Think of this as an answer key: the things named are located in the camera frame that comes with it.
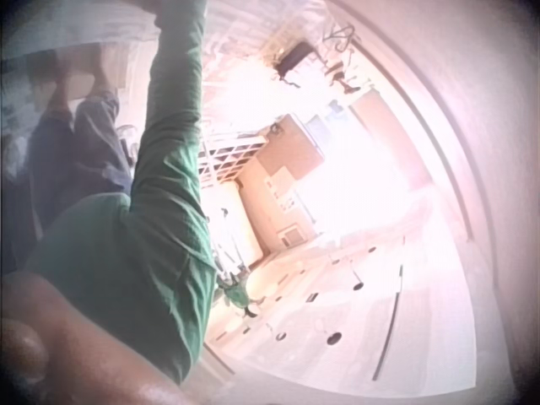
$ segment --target blue jeans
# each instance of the blue jeans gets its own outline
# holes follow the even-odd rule
[[[46,111],[30,142],[34,208],[43,230],[84,197],[129,195],[132,176],[116,133],[118,98],[111,92],[69,111]]]

